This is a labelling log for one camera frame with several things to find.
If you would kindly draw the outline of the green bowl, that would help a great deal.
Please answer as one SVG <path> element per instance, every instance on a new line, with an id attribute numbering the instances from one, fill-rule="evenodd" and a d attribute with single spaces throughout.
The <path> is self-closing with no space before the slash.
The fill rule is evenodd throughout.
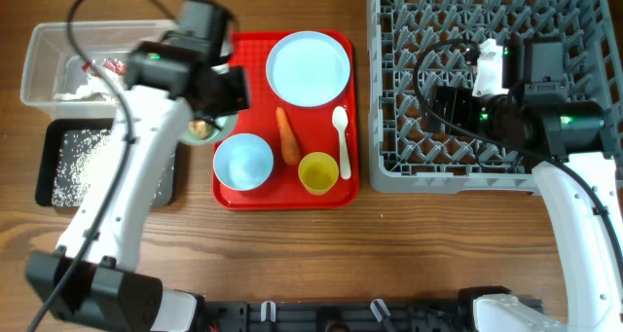
<path id="1" fill-rule="evenodd" d="M 189 146 L 199 146 L 204 144 L 214 144 L 216 142 L 222 141 L 226 139 L 234 130 L 238 122 L 238 114 L 223 116 L 215 119 L 214 121 L 209 121 L 207 119 L 195 119 L 203 120 L 212 125 L 212 132 L 209 138 L 207 139 L 197 139 L 191 135 L 189 132 L 189 124 L 187 129 L 182 133 L 179 138 L 179 141 L 189 145 Z"/>

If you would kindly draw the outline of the brown mushroom piece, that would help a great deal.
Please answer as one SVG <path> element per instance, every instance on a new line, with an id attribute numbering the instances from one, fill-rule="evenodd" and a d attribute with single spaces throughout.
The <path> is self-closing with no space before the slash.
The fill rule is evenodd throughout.
<path id="1" fill-rule="evenodd" d="M 212 125 L 203 120 L 189 123 L 189 132 L 197 139 L 207 139 L 211 135 Z"/>

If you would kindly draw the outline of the light blue bowl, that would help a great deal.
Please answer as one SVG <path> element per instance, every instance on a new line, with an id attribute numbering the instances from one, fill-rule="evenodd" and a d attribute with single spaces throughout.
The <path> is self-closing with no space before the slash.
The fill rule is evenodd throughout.
<path id="1" fill-rule="evenodd" d="M 218 181 L 235 191 L 251 191 L 263 185 L 274 167 L 274 153 L 260 136 L 239 133 L 216 149 L 213 171 Z"/>

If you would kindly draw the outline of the red snack wrapper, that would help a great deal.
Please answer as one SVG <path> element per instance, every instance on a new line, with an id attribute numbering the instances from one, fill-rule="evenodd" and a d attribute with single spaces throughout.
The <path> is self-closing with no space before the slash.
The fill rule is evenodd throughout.
<path id="1" fill-rule="evenodd" d="M 116 58 L 105 58 L 101 61 L 92 61 L 93 65 L 97 65 L 97 66 L 101 66 L 103 69 L 106 69 L 108 71 L 111 71 L 113 73 L 115 73 L 118 76 L 124 76 L 126 74 L 126 64 Z M 94 77 L 98 77 L 98 74 L 96 74 L 92 67 L 89 64 L 84 64 L 82 66 L 82 70 L 89 76 L 94 76 Z"/>

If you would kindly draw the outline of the white napkin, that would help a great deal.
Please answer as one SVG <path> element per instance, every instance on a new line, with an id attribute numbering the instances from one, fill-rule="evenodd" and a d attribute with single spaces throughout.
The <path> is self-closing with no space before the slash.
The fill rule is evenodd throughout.
<path id="1" fill-rule="evenodd" d="M 109 79 L 110 83 L 119 92 L 123 92 L 126 87 L 121 75 L 115 72 L 104 69 L 104 75 Z M 114 99 L 113 94 L 110 92 L 106 82 L 101 77 L 95 75 L 89 75 L 88 80 L 84 85 L 79 86 L 74 92 L 57 93 L 54 95 L 55 100 L 60 101 L 107 101 L 110 102 Z"/>

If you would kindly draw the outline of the yellow plastic cup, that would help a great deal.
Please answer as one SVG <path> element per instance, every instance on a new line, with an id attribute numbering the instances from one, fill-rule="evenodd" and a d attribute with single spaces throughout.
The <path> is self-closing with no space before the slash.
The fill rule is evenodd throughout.
<path id="1" fill-rule="evenodd" d="M 298 176 L 310 194 L 320 196 L 337 183 L 340 172 L 337 162 L 329 154 L 312 152 L 300 161 Z"/>

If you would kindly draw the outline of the white rice grains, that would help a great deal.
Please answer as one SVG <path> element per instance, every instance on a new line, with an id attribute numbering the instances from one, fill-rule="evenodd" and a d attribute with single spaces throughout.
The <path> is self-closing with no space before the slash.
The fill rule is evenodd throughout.
<path id="1" fill-rule="evenodd" d="M 61 138 L 53 180 L 52 206 L 77 207 L 90 186 L 105 174 L 108 129 L 73 129 Z"/>

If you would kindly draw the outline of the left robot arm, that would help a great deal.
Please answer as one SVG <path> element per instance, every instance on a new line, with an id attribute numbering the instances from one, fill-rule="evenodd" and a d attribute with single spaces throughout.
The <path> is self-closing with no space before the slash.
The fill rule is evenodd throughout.
<path id="1" fill-rule="evenodd" d="M 230 63 L 235 16 L 186 0 L 176 27 L 128 56 L 125 88 L 106 151 L 110 171 L 85 195 L 51 253 L 35 251 L 25 276 L 40 314 L 105 331 L 199 331 L 204 299 L 137 272 L 144 224 L 163 170 L 195 120 L 216 140 L 249 106 L 245 73 Z"/>

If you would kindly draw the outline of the grey dishwasher rack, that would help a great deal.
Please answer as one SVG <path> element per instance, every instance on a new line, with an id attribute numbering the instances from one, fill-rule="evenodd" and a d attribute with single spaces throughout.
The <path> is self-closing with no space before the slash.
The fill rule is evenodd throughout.
<path id="1" fill-rule="evenodd" d="M 513 151 L 425 130 L 415 90 L 472 89 L 463 55 L 428 47 L 452 39 L 484 42 L 558 36 L 574 101 L 604 109 L 622 136 L 622 60 L 607 0 L 367 0 L 371 98 L 370 182 L 385 193 L 534 192 Z"/>

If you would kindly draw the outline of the clear plastic waste bin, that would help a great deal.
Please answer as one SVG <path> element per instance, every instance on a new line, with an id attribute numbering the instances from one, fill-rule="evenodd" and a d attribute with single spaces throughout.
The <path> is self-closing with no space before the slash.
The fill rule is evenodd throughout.
<path id="1" fill-rule="evenodd" d="M 171 20 L 83 21 L 73 24 L 80 48 L 89 58 L 127 58 L 139 43 L 157 41 L 174 28 Z M 51 119 L 113 118 L 116 104 L 96 95 L 82 100 L 59 100 L 58 94 L 74 93 L 88 82 L 84 61 L 71 48 L 66 24 L 41 23 L 32 32 L 23 66 L 20 99 Z"/>

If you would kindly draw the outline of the orange carrot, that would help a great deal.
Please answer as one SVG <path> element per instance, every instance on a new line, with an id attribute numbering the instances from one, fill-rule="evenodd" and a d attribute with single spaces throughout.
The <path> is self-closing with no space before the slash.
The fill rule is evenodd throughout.
<path id="1" fill-rule="evenodd" d="M 280 134 L 281 156 L 286 164 L 294 166 L 301 161 L 296 137 L 288 123 L 286 113 L 281 107 L 276 108 L 275 116 Z"/>

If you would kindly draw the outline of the red serving tray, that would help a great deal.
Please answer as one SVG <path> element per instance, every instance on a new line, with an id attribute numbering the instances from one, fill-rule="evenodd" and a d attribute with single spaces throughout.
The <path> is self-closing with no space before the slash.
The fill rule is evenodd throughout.
<path id="1" fill-rule="evenodd" d="M 319 107 L 297 107 L 280 99 L 270 88 L 266 62 L 274 45 L 289 34 L 288 31 L 241 32 L 234 37 L 238 47 L 231 64 L 240 65 L 246 71 L 250 108 L 239 113 L 233 133 L 252 133 L 262 137 L 273 149 L 275 163 L 268 180 L 251 191 L 232 190 L 216 176 L 212 177 L 214 199 L 230 210 L 333 208 L 352 202 L 359 192 L 355 82 L 350 78 L 336 99 Z M 281 157 L 275 110 L 281 107 L 285 111 L 304 155 L 323 152 L 338 159 L 338 133 L 332 125 L 332 113 L 337 106 L 344 107 L 348 114 L 346 141 L 352 177 L 347 180 L 339 178 L 324 195 L 312 195 L 301 183 L 298 169 L 287 165 Z"/>

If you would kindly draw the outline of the light blue plate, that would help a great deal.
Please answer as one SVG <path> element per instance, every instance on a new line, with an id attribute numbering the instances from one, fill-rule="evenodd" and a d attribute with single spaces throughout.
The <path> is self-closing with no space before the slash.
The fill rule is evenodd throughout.
<path id="1" fill-rule="evenodd" d="M 312 108 L 336 99 L 351 69 L 347 51 L 335 38 L 317 31 L 286 35 L 270 50 L 266 77 L 283 101 Z"/>

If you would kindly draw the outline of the white plastic spoon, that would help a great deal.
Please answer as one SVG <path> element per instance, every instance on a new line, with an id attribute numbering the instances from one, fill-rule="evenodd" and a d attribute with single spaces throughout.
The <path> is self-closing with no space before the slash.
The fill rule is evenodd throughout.
<path id="1" fill-rule="evenodd" d="M 340 175 L 343 179 L 351 178 L 351 168 L 346 141 L 346 128 L 348 127 L 348 114 L 344 107 L 336 106 L 332 114 L 332 124 L 338 133 L 340 149 Z"/>

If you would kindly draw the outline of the black rectangular tray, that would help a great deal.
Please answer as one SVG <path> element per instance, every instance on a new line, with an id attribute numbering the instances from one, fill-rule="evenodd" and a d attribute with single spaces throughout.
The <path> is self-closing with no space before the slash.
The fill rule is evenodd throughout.
<path id="1" fill-rule="evenodd" d="M 35 188 L 42 207 L 79 206 L 95 179 L 92 164 L 108 141 L 111 119 L 57 119 L 47 128 Z"/>

